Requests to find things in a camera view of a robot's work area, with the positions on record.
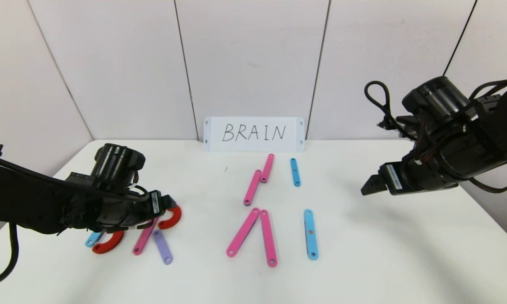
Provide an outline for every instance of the pink bar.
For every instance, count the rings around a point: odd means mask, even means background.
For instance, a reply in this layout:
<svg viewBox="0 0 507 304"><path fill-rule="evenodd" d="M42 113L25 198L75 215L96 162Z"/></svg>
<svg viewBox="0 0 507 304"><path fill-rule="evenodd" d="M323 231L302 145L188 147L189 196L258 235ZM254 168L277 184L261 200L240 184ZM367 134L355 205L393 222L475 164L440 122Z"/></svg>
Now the pink bar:
<svg viewBox="0 0 507 304"><path fill-rule="evenodd" d="M269 154L266 158L265 168L263 169L263 173L261 174L261 183L268 182L268 177L270 176L270 170L272 170L272 163L274 162L274 154Z"/></svg>
<svg viewBox="0 0 507 304"><path fill-rule="evenodd" d="M242 246L242 243L246 239L246 236L248 236L249 231L252 229L253 224L255 224L255 221L257 221L257 217L259 217L259 209L253 208L248 217L246 217L246 220L242 224L242 227L240 227L240 230L238 230L238 233L236 233L236 236L234 236L233 241L227 248L227 256L229 258L232 258L236 255L240 249L240 246Z"/></svg>
<svg viewBox="0 0 507 304"><path fill-rule="evenodd" d="M265 241L266 262L270 267L278 265L276 257L276 248L274 247L274 237L270 227L270 217L267 210L261 210L261 227L263 228L263 240Z"/></svg>
<svg viewBox="0 0 507 304"><path fill-rule="evenodd" d="M157 225L157 220L159 220L159 217L154 219L154 222L150 227L143 229L143 232L141 233L137 244L135 244L135 247L133 247L133 254L139 255L143 253L146 243L148 242L154 227Z"/></svg>
<svg viewBox="0 0 507 304"><path fill-rule="evenodd" d="M255 191L257 191L257 185L259 185L259 180L261 180L261 170L255 170L252 182L249 184L248 192L246 192L246 197L244 198L244 204L246 206L252 204L253 196L255 196Z"/></svg>

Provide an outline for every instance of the tabletop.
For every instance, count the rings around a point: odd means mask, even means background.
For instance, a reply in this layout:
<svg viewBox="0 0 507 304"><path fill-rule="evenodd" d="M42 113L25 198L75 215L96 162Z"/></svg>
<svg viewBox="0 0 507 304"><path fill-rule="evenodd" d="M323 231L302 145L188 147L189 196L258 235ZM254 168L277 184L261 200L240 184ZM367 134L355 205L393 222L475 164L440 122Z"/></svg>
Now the tabletop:
<svg viewBox="0 0 507 304"><path fill-rule="evenodd" d="M360 194L411 142L308 141L305 152L275 153L269 181L250 207L242 201L267 153L206 152L197 141L93 141L55 177L89 174L106 142L143 153L138 183L182 208L180 222L163 231L174 261L163 264L152 239L133 255L141 231L126 231L114 250L97 255L84 246L89 231L54 236L19 227L19 261L0 283L0 304L507 303L507 235L463 189ZM234 258L226 255L253 207L270 213L274 268L260 223ZM315 215L316 261L306 252L305 209ZM9 258L5 227L0 272Z"/></svg>

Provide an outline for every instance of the white sign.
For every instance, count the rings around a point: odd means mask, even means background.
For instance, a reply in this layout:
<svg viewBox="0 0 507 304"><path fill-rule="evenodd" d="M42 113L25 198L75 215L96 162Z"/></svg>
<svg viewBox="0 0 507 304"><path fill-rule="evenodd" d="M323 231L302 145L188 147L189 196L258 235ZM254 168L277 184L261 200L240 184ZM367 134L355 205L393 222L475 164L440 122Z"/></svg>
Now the white sign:
<svg viewBox="0 0 507 304"><path fill-rule="evenodd" d="M302 152L301 117L207 117L203 147L209 151Z"/></svg>

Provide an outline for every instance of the red curved piece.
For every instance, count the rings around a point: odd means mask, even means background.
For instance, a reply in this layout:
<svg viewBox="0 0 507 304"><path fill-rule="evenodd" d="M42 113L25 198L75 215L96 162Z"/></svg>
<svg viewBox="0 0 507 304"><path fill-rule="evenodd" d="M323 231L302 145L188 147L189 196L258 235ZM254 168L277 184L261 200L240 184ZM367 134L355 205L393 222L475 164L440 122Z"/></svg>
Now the red curved piece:
<svg viewBox="0 0 507 304"><path fill-rule="evenodd" d="M170 208L167 211L171 211L173 213L173 216L166 221L161 221L160 223L158 223L157 226L159 227L159 229L169 229L170 227L176 225L176 223L178 223L178 221L180 221L180 219L182 218L182 210L180 209L179 206Z"/></svg>
<svg viewBox="0 0 507 304"><path fill-rule="evenodd" d="M124 237L124 231L116 231L110 240L105 243L96 244L92 247L92 251L97 254L104 254L114 249Z"/></svg>

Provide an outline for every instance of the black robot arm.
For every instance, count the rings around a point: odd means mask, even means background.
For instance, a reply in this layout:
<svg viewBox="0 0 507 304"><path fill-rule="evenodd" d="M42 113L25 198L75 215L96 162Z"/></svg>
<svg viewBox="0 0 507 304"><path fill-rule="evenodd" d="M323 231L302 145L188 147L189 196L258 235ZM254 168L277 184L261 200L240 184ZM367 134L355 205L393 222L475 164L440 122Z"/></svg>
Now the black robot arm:
<svg viewBox="0 0 507 304"><path fill-rule="evenodd" d="M135 150L105 144L95 155L90 175L72 172L62 181L0 158L0 221L9 223L12 248L0 281L18 258L16 225L46 234L67 228L112 233L149 227L155 217L175 207L170 196L137 185L144 163L143 154Z"/></svg>
<svg viewBox="0 0 507 304"><path fill-rule="evenodd" d="M450 189L462 181L493 193L507 190L484 185L476 175L507 163L507 79L479 86L466 98L448 80L437 77L412 90L402 104L412 116L392 118L390 106L382 106L368 94L378 84L372 81L366 97L383 109L385 129L398 129L400 136L415 141L401 161L385 163L361 189L363 195L389 190L393 195ZM493 87L477 98L481 90Z"/></svg>

